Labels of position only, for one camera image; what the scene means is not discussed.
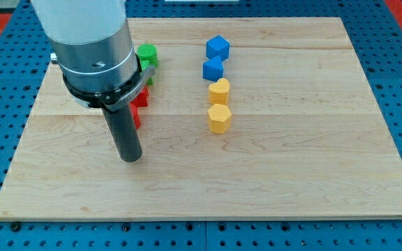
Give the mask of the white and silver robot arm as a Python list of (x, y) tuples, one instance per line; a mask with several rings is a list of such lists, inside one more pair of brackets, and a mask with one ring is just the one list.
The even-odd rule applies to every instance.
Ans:
[(156, 72), (141, 68), (124, 0), (32, 0), (71, 95), (84, 106), (127, 106)]

